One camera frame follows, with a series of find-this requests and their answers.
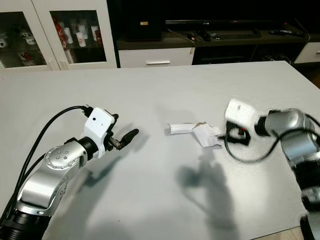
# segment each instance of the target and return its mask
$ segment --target red cup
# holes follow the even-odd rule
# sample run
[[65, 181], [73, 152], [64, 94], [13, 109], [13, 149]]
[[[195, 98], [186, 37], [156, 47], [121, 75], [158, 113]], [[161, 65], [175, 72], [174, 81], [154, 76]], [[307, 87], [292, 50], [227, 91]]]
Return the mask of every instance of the red cup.
[[97, 43], [99, 46], [103, 46], [100, 30], [96, 30], [96, 31], [94, 31], [94, 33], [95, 33], [96, 43]]

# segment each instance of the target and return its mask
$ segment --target glass cabinet door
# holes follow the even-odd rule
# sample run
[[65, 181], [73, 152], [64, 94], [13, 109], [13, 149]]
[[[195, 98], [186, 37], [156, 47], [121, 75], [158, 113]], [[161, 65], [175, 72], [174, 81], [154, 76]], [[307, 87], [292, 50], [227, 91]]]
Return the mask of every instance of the glass cabinet door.
[[69, 64], [106, 62], [95, 10], [50, 11]]
[[106, 0], [32, 0], [61, 70], [116, 68]]
[[0, 61], [5, 69], [47, 65], [24, 13], [0, 12]]

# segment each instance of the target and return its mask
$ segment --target cabinet handle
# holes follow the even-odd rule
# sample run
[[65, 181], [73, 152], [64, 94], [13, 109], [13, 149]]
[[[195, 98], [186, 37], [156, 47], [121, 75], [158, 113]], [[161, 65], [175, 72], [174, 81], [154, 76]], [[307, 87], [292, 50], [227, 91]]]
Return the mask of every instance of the cabinet handle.
[[165, 61], [146, 61], [145, 64], [147, 64], [147, 65], [170, 64], [170, 60], [165, 60]]
[[54, 62], [53, 62], [52, 60], [49, 60], [49, 61], [47, 62], [47, 64], [48, 64], [50, 70], [52, 70], [52, 71], [55, 70]]
[[62, 66], [62, 70], [69, 70], [68, 64], [64, 60], [60, 60], [60, 65]]

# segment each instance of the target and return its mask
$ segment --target black cable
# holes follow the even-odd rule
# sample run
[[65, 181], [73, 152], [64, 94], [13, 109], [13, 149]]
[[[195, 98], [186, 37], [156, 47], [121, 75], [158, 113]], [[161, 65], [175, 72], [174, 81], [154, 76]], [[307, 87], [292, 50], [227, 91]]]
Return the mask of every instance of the black cable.
[[[318, 126], [320, 126], [320, 123], [317, 120], [315, 120], [313, 117], [310, 117], [310, 115], [308, 115], [308, 114], [306, 114], [306, 116], [309, 117], [311, 120], [313, 120]], [[318, 133], [316, 133], [315, 131], [311, 130], [311, 129], [305, 129], [305, 128], [302, 128], [302, 127], [301, 128], [296, 128], [296, 129], [290, 129], [290, 130], [287, 130], [284, 133], [282, 133], [280, 136], [278, 136], [276, 138], [276, 140], [273, 142], [273, 144], [271, 145], [270, 149], [264, 155], [262, 155], [261, 157], [256, 158], [256, 159], [241, 159], [241, 158], [235, 156], [229, 149], [229, 146], [228, 146], [228, 135], [227, 134], [225, 135], [225, 138], [224, 138], [224, 146], [225, 146], [226, 151], [235, 160], [238, 160], [238, 161], [240, 161], [242, 163], [245, 163], [245, 164], [255, 164], [255, 163], [261, 162], [265, 158], [267, 158], [273, 152], [273, 150], [277, 146], [278, 142], [282, 138], [284, 138], [286, 135], [288, 135], [290, 133], [294, 133], [294, 132], [310, 133], [310, 134], [316, 135], [318, 138], [320, 138], [320, 135]]]
[[317, 124], [317, 126], [320, 128], [320, 122], [318, 122], [313, 116], [311, 116], [310, 114], [305, 113], [305, 115], [310, 118], [315, 124]]
[[28, 171], [25, 173], [25, 175], [23, 176], [22, 178], [22, 181], [21, 181], [21, 185], [19, 188], [22, 187], [22, 185], [24, 184], [25, 180], [27, 180], [28, 176], [31, 174], [32, 170], [35, 169], [35, 167], [44, 159], [45, 157], [45, 154], [43, 154], [41, 157], [39, 157], [37, 159], [37, 161], [35, 161], [32, 166], [28, 169]]
[[[44, 136], [45, 132], [47, 131], [47, 129], [49, 128], [49, 126], [58, 118], [60, 117], [61, 115], [71, 111], [71, 110], [75, 110], [75, 109], [82, 109], [82, 110], [86, 110], [87, 107], [86, 106], [71, 106], [71, 107], [68, 107], [62, 111], [60, 111], [59, 113], [57, 113], [56, 115], [54, 115], [47, 123], [46, 125], [43, 127], [42, 131], [40, 132], [40, 134], [38, 135], [38, 137], [36, 138], [26, 160], [24, 161], [24, 164], [23, 164], [23, 167], [21, 169], [21, 172], [20, 172], [20, 175], [19, 175], [19, 178], [18, 178], [18, 181], [15, 185], [15, 188], [14, 188], [14, 191], [13, 191], [13, 194], [8, 202], [8, 204], [6, 205], [5, 207], [5, 210], [3, 211], [3, 214], [0, 218], [0, 225], [3, 223], [3, 220], [6, 219], [8, 216], [10, 216], [11, 214], [11, 211], [14, 207], [14, 205], [16, 204], [16, 200], [17, 200], [17, 197], [18, 197], [18, 194], [19, 194], [19, 191], [20, 191], [20, 187], [22, 186], [22, 184], [24, 183], [24, 181], [26, 180], [26, 178], [28, 177], [28, 175], [26, 175], [26, 170], [27, 170], [27, 167], [31, 161], [31, 158], [32, 156], [34, 155], [40, 141], [41, 141], [41, 138]], [[31, 166], [31, 168], [28, 170], [27, 173], [30, 174], [30, 172], [32, 171], [32, 167], [34, 168], [37, 164], [33, 164]]]

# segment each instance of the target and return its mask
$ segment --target white cabinet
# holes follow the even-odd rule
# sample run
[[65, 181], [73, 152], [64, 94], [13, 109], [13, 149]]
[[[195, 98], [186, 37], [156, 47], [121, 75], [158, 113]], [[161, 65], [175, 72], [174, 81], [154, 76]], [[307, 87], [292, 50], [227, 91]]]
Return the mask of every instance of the white cabinet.
[[320, 62], [320, 42], [307, 43], [294, 61], [295, 64], [314, 62]]
[[0, 0], [0, 72], [59, 70], [31, 0]]
[[116, 68], [106, 0], [32, 0], [62, 70]]
[[191, 65], [194, 51], [194, 47], [120, 50], [120, 67], [143, 68]]

